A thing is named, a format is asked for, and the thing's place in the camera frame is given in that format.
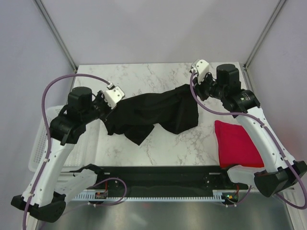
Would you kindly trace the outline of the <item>black t shirt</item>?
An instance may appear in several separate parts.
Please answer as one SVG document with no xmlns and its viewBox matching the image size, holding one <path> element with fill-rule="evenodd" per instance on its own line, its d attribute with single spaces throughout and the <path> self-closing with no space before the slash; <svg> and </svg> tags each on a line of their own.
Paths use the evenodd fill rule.
<svg viewBox="0 0 307 230">
<path fill-rule="evenodd" d="M 140 145 L 155 124 L 166 131 L 180 134 L 197 127 L 198 105 L 188 84 L 163 93 L 145 93 L 120 101 L 104 121 L 108 135 L 124 135 Z"/>
</svg>

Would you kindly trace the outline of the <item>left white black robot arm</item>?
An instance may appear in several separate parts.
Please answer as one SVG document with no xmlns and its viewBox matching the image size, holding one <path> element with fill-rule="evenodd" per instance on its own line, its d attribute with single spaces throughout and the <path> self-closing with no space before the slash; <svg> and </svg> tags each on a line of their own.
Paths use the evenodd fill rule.
<svg viewBox="0 0 307 230">
<path fill-rule="evenodd" d="M 66 205 L 83 190 L 101 188 L 105 176 L 92 164 L 64 185 L 57 187 L 65 161 L 74 149 L 87 124 L 101 119 L 106 121 L 117 103 L 125 96 L 118 87 L 109 87 L 96 96 L 88 87 L 76 87 L 68 95 L 68 102 L 47 124 L 45 157 L 27 189 L 12 198 L 11 205 L 37 220 L 54 223 L 63 214 Z"/>
</svg>

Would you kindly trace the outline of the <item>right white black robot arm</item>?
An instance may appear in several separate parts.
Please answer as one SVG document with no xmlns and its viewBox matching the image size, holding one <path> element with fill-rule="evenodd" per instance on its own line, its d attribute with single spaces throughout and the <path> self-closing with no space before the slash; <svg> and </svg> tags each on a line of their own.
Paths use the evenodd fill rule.
<svg viewBox="0 0 307 230">
<path fill-rule="evenodd" d="M 242 89 L 239 69 L 233 64 L 222 64 L 216 68 L 216 78 L 209 71 L 210 65 L 203 59 L 191 65 L 190 90 L 195 101 L 206 111 L 202 102 L 209 97 L 222 102 L 227 111 L 244 128 L 258 150 L 264 168 L 244 167 L 235 164 L 220 176 L 224 188 L 232 188 L 236 183 L 249 184 L 265 197 L 299 183 L 303 194 L 307 190 L 301 178 L 307 172 L 307 164 L 297 161 L 275 135 L 255 94 Z"/>
</svg>

